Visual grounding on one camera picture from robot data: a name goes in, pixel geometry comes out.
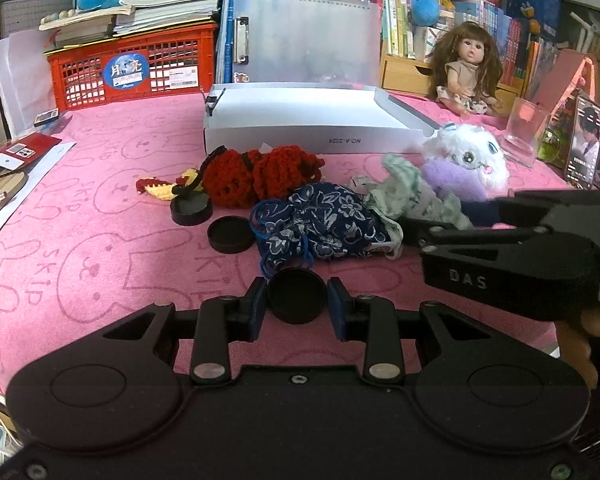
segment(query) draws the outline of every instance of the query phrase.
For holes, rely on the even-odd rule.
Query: blue floral fabric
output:
[[[314,258],[367,256],[372,243],[390,240],[378,216],[352,190],[329,182],[307,184],[287,200],[265,200],[251,210],[251,228],[270,277],[285,264]]]

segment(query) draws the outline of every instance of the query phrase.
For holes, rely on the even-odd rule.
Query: yellow crochet piece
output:
[[[198,172],[196,170],[187,170],[182,174],[182,177],[186,177],[187,181],[185,186],[191,184],[196,177],[198,176]],[[171,192],[174,184],[161,184],[158,186],[147,186],[146,192],[151,196],[157,198],[158,200],[173,200],[176,196]],[[196,191],[202,191],[202,184],[200,184]]]

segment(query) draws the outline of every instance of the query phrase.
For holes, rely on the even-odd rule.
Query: red crochet toy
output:
[[[227,150],[211,160],[202,186],[221,207],[247,209],[259,200],[284,200],[290,192],[322,178],[324,160],[298,146],[280,146],[270,153]]]

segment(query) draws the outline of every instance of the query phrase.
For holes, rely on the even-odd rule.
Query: blue box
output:
[[[540,36],[556,41],[562,0],[507,0],[507,14],[512,18],[536,20]]]

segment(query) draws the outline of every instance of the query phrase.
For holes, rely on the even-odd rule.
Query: smartphone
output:
[[[55,121],[58,117],[58,109],[54,108],[53,110],[49,110],[48,112],[42,112],[41,114],[36,115],[36,118],[33,121],[33,125],[35,127],[38,127],[42,126],[43,124],[49,124]]]
[[[577,189],[590,189],[600,156],[600,106],[584,95],[576,99],[573,130],[564,179]]]

